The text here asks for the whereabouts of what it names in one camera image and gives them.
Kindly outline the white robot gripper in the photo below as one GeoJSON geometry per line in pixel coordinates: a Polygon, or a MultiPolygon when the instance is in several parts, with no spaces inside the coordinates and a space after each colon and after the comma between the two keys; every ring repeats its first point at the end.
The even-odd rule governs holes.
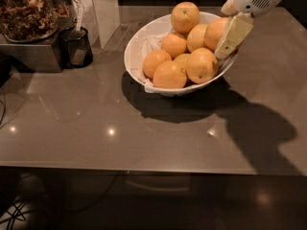
{"type": "Polygon", "coordinates": [[[227,58],[234,53],[253,29],[253,17],[262,16],[276,7],[282,0],[227,0],[221,12],[229,17],[222,38],[214,55],[227,58]]]}

